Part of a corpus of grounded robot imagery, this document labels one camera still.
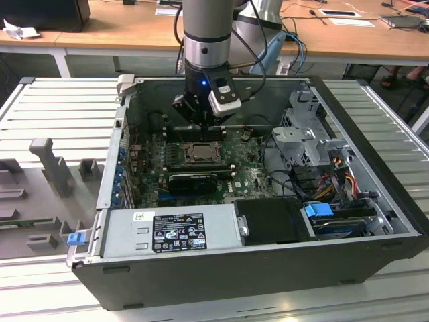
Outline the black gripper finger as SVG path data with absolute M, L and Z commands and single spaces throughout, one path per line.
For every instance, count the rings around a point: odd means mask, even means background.
M 222 118 L 215 117 L 214 115 L 207 115 L 205 118 L 205 132 L 211 131 L 214 127 L 222 125 L 222 123 Z
M 206 112 L 196 95 L 176 95 L 172 106 L 190 125 L 206 131 Z

